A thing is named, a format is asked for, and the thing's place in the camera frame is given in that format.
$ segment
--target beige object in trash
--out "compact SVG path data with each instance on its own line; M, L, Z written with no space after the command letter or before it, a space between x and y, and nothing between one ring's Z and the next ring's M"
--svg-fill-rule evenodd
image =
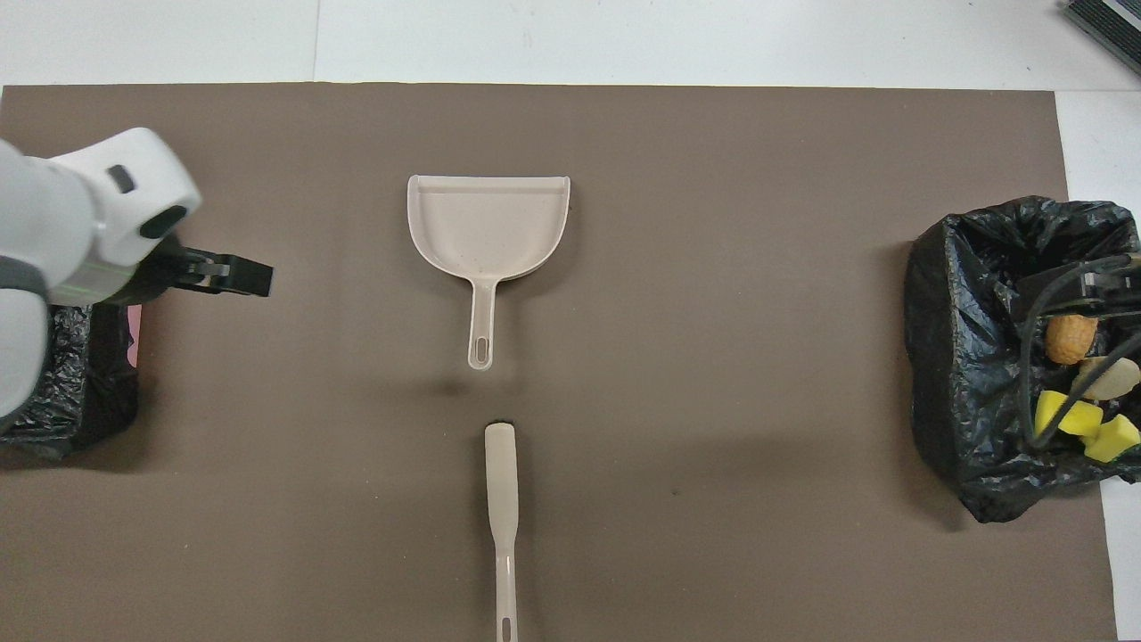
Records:
M1082 385L1086 375L1104 361L1104 357L1091 357L1083 361L1071 388ZM1128 359L1118 359L1109 367L1109 371L1106 371L1106 374L1098 377L1098 381L1082 397L1094 401L1117 399L1133 390L1138 384L1141 384L1141 368Z

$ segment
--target beige plastic handle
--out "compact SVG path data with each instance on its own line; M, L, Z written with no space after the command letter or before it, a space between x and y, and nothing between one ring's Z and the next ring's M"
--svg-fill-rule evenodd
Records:
M471 282L471 335L468 366L476 371L492 367L492 340L495 334L495 281Z
M497 423L484 431L487 463L487 518L495 539L495 635L519 642L515 599L515 535L519 529L519 477L515 426Z

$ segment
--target dustpan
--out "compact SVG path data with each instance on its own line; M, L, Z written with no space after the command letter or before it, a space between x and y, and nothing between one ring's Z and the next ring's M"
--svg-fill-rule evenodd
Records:
M491 368L495 287L535 270L566 226L570 179L413 176L408 228L428 262L471 282L468 365Z

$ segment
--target brown mat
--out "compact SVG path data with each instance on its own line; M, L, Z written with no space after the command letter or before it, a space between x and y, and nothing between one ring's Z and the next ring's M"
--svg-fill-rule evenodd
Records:
M37 155L132 125L205 195L184 239L275 289L168 293L128 434L3 456L0 639L489 640L496 418L525 642L1114 637L1097 491L980 527L907 426L907 243L1065 197L1050 94L16 87L0 116ZM411 173L573 180L489 373Z

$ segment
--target pink object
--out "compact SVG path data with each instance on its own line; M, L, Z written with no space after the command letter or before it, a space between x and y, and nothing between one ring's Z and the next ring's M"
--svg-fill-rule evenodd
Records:
M127 308L127 326L131 331L131 348L127 349L127 363L139 367L139 324L143 320L143 306L132 304Z

